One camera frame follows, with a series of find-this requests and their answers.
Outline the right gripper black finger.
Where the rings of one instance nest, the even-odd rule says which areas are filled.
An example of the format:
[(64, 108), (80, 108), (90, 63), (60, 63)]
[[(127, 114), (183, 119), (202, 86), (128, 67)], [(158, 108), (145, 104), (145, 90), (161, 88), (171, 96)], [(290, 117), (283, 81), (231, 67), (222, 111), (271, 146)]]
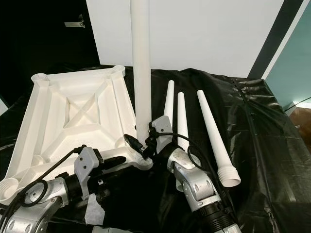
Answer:
[(146, 157), (144, 154), (143, 144), (137, 138), (129, 134), (124, 134), (124, 141), (142, 157)]

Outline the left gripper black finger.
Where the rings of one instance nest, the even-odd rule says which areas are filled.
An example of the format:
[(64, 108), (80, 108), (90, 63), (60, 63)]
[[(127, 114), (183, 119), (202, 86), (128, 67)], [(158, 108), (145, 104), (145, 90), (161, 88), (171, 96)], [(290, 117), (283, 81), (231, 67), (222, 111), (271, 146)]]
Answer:
[(126, 157), (110, 157), (100, 163), (100, 168), (114, 168), (126, 162)]

